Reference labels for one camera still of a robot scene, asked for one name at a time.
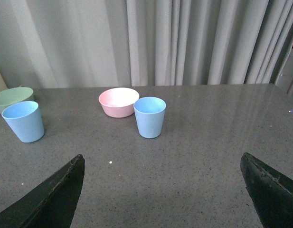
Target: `plastic cup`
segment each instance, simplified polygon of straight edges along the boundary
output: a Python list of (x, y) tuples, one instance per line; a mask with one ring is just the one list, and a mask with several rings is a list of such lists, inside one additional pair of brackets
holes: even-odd
[(157, 97), (143, 97), (133, 106), (139, 134), (148, 139), (158, 137), (162, 130), (165, 102)]
[(28, 87), (17, 87), (0, 92), (0, 114), (10, 105), (21, 101), (33, 101), (33, 89)]
[(34, 142), (44, 135), (44, 126), (37, 102), (23, 101), (9, 106), (2, 112), (17, 137), (24, 143)]

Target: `speckled countertop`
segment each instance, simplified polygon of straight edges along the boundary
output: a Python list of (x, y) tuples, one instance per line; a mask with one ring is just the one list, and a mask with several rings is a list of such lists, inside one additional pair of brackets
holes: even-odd
[(106, 89), (35, 90), (45, 135), (34, 143), (0, 116), (0, 211), (81, 153), (72, 228), (262, 227), (240, 158), (293, 179), (293, 99), (275, 85), (136, 87), (167, 104), (161, 135), (145, 139), (134, 115), (104, 114)]

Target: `curtain fold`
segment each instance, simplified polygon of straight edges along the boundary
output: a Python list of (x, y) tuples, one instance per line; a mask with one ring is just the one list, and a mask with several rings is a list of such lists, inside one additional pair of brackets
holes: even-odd
[(292, 26), (293, 0), (5, 0), (0, 74), (32, 88), (269, 83)]

